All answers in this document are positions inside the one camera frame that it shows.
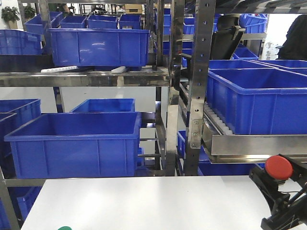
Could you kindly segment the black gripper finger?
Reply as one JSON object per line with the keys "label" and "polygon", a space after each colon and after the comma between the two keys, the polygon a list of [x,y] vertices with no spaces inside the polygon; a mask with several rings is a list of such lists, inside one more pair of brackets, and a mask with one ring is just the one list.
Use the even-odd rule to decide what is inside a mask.
{"label": "black gripper finger", "polygon": [[250,170],[249,178],[267,201],[271,215],[286,209],[290,194],[279,191],[279,186],[285,184],[286,180],[272,178],[264,168],[259,166],[255,166]]}
{"label": "black gripper finger", "polygon": [[306,192],[307,191],[307,164],[301,163],[295,159],[289,158],[285,155],[279,154],[282,157],[285,157],[287,160],[290,161],[290,163],[293,166],[294,172],[293,175],[284,182],[278,182],[278,186],[283,187],[286,185],[289,181],[292,181],[293,183],[297,183],[300,188]]}

